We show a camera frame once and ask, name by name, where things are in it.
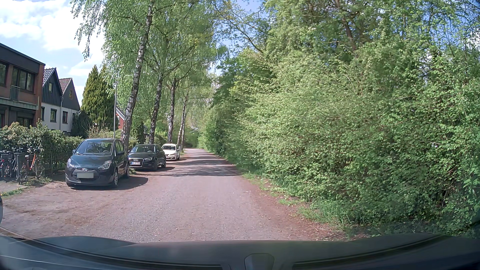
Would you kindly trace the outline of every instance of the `car headlight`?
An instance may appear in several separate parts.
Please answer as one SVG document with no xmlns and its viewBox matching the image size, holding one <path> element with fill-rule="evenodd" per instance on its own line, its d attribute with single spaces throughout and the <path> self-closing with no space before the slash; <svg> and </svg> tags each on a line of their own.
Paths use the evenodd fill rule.
<svg viewBox="0 0 480 270">
<path fill-rule="evenodd" d="M 75 168 L 74 165 L 72 164 L 72 159 L 68 159 L 68 160 L 67 160 L 67 168 L 68 168 L 68 169 L 73 169 L 73 168 Z"/>
<path fill-rule="evenodd" d="M 107 160 L 105 161 L 105 163 L 103 163 L 102 166 L 98 167 L 99 169 L 101 170 L 107 170 L 108 168 L 110 168 L 110 165 L 112 164 L 112 161 L 111 160 Z"/>
</svg>

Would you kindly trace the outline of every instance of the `house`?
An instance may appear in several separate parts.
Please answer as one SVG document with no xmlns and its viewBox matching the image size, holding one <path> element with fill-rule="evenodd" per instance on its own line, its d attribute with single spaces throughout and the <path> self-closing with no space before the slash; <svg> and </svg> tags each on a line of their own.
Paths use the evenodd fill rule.
<svg viewBox="0 0 480 270">
<path fill-rule="evenodd" d="M 125 114 L 123 113 L 122 110 L 120 110 L 120 108 L 117 106 L 115 106 L 115 115 L 116 115 L 116 120 L 115 120 L 115 123 L 118 123 L 118 129 L 119 130 L 122 130 L 123 128 L 123 121 L 125 121 Z M 148 132 L 148 128 L 146 125 L 144 125 L 144 135 L 145 136 L 148 136 L 149 135 L 149 132 Z"/>
<path fill-rule="evenodd" d="M 118 106 L 115 106 L 115 116 L 117 117 L 115 123 L 118 124 L 118 129 L 121 130 L 123 128 L 123 121 L 125 121 L 125 114 Z"/>
<path fill-rule="evenodd" d="M 72 132 L 72 122 L 75 114 L 80 111 L 75 86 L 72 78 L 59 79 L 62 90 L 61 103 L 61 130 L 67 133 Z"/>
<path fill-rule="evenodd" d="M 36 126 L 45 64 L 0 43 L 0 127 Z"/>
<path fill-rule="evenodd" d="M 42 85 L 42 125 L 50 129 L 61 129 L 62 90 L 57 68 L 46 68 Z"/>
</svg>

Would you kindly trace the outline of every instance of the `road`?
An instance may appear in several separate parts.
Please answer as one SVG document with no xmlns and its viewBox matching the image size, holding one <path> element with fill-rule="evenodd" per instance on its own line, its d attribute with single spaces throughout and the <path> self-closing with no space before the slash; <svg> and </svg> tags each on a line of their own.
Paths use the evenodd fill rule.
<svg viewBox="0 0 480 270">
<path fill-rule="evenodd" d="M 29 238 L 89 235 L 133 242 L 320 240 L 325 229 L 296 217 L 231 164 L 201 149 L 117 189 L 30 188 L 4 199 L 0 226 Z"/>
</svg>

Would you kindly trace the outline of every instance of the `white car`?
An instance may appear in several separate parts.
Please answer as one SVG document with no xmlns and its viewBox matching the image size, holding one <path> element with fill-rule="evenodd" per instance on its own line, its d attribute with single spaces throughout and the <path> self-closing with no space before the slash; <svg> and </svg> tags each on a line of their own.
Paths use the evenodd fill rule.
<svg viewBox="0 0 480 270">
<path fill-rule="evenodd" d="M 176 144 L 164 144 L 162 150 L 165 152 L 165 158 L 167 160 L 179 160 L 180 159 L 180 147 Z"/>
</svg>

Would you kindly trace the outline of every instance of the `white house wall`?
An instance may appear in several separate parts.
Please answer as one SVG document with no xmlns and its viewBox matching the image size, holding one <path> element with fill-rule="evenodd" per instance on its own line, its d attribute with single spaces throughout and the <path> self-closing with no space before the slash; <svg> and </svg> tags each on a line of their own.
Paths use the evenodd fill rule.
<svg viewBox="0 0 480 270">
<path fill-rule="evenodd" d="M 55 106 L 52 104 L 48 103 L 42 103 L 42 107 L 45 108 L 43 119 L 42 119 L 42 125 L 47 126 L 49 129 L 60 129 L 60 121 L 61 121 L 61 112 L 60 112 L 60 106 Z M 56 122 L 50 122 L 50 110 L 55 109 L 57 110 L 57 119 Z"/>
<path fill-rule="evenodd" d="M 70 133 L 72 131 L 73 114 L 78 113 L 78 111 L 72 110 L 72 109 L 69 109 L 69 108 L 64 108 L 64 107 L 62 107 L 61 111 L 60 111 L 59 106 L 55 106 L 55 105 L 48 104 L 48 103 L 42 103 L 42 107 L 45 108 L 44 119 L 42 119 L 42 125 L 43 126 L 47 126 L 49 129 L 59 130 L 60 129 L 60 122 L 62 121 L 62 114 L 63 114 L 62 112 L 66 111 L 66 112 L 68 112 L 67 123 L 66 124 L 61 123 L 61 130 L 66 131 L 68 133 Z M 50 122 L 50 110 L 51 109 L 57 110 L 56 122 Z"/>
<path fill-rule="evenodd" d="M 66 111 L 68 113 L 67 123 L 64 124 L 62 122 L 61 130 L 70 133 L 72 131 L 73 114 L 78 113 L 78 111 L 77 110 L 72 110 L 72 109 L 69 109 L 69 108 L 61 108 L 61 109 L 62 109 L 62 111 Z"/>
</svg>

